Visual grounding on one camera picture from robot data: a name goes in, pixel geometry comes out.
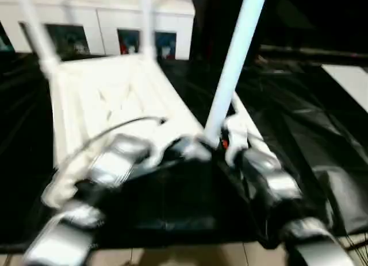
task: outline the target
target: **black plastic sheet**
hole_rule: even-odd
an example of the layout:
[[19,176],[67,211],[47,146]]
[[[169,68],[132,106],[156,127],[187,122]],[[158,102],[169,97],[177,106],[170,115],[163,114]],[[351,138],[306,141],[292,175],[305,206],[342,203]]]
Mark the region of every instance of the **black plastic sheet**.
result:
[[[52,110],[34,56],[0,59],[0,251],[21,252],[49,213],[40,194],[53,174]],[[202,62],[160,64],[204,125],[221,70]],[[244,70],[237,92],[331,230],[340,236],[366,231],[366,112],[320,67],[255,65]],[[217,164],[178,165],[131,181],[111,209],[100,248],[255,237],[249,211]]]

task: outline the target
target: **picture on wall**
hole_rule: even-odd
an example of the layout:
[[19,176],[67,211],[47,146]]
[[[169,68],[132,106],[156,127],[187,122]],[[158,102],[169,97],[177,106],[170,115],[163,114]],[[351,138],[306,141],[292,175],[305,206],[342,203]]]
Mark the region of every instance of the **picture on wall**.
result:
[[[34,51],[25,24],[20,23],[29,45]],[[46,29],[55,45],[58,54],[88,55],[89,48],[86,40],[85,30],[82,26],[46,24]]]
[[[139,31],[118,29],[120,54],[136,53],[139,50]],[[155,32],[156,52],[160,58],[175,59],[177,34],[171,32]]]
[[0,52],[14,52],[14,48],[0,23]]

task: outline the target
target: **white metal tube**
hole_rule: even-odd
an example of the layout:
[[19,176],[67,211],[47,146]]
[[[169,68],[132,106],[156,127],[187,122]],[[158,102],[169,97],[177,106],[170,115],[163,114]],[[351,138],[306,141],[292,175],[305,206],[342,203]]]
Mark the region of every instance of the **white metal tube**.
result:
[[265,0],[243,0],[226,56],[223,72],[214,95],[205,127],[205,135],[215,146],[229,110]]
[[140,33],[140,52],[147,58],[156,57],[154,44],[152,0],[141,0],[142,31]]
[[27,21],[27,31],[40,59],[41,69],[50,78],[59,64],[52,40],[45,28],[39,22],[35,7],[30,0],[18,0]]

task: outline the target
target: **floor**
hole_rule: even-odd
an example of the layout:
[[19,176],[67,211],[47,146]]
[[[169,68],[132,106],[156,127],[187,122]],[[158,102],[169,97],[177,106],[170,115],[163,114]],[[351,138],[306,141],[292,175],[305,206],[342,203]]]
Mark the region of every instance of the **floor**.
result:
[[[264,250],[259,244],[182,246],[164,249],[102,250],[92,259],[93,266],[284,266],[282,248]],[[4,265],[6,256],[0,256]],[[21,265],[22,256],[14,255],[7,266]]]

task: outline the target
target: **wire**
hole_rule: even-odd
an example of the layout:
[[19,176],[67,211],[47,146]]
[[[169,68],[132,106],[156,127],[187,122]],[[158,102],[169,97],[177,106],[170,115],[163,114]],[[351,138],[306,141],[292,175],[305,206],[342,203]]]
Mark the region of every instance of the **wire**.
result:
[[249,262],[248,262],[248,256],[247,256],[247,251],[246,251],[246,247],[244,246],[244,243],[242,242],[243,244],[243,249],[244,249],[244,253],[246,255],[246,260],[247,260],[247,266],[249,266]]
[[95,141],[97,141],[98,139],[100,139],[101,137],[103,137],[104,135],[110,133],[111,131],[114,131],[120,127],[123,127],[125,125],[131,124],[133,122],[137,122],[137,121],[145,121],[145,120],[154,120],[157,121],[160,124],[163,124],[166,122],[165,118],[160,118],[160,117],[140,117],[140,118],[134,118],[131,119],[130,121],[125,121],[122,122],[120,124],[114,125],[109,129],[106,129],[104,131],[102,131],[101,133],[97,134],[96,136],[94,136],[93,138],[90,138],[89,140],[87,140],[84,144],[82,144],[79,148],[77,148],[72,154],[68,155],[60,164],[59,167],[57,169],[57,172],[60,173],[62,172],[64,169],[66,169],[68,167],[68,165],[77,157],[79,156],[83,151],[85,151],[92,143],[94,143]]
[[[367,242],[367,234],[366,233],[364,233],[364,240]],[[365,245],[365,249],[366,249],[366,256],[367,256],[367,260],[368,260],[367,244]]]
[[7,255],[4,263],[2,264],[2,266],[9,266],[12,263],[12,261],[11,261],[12,259],[13,259],[12,255]]
[[[348,241],[348,243],[350,244],[350,246],[354,246],[354,242],[352,241],[352,239],[350,238],[349,235],[346,235],[346,239]],[[363,265],[368,265],[368,262],[364,259],[363,254],[360,252],[359,249],[355,249],[354,250],[356,252],[356,254],[358,255],[358,258],[360,259],[361,263]]]

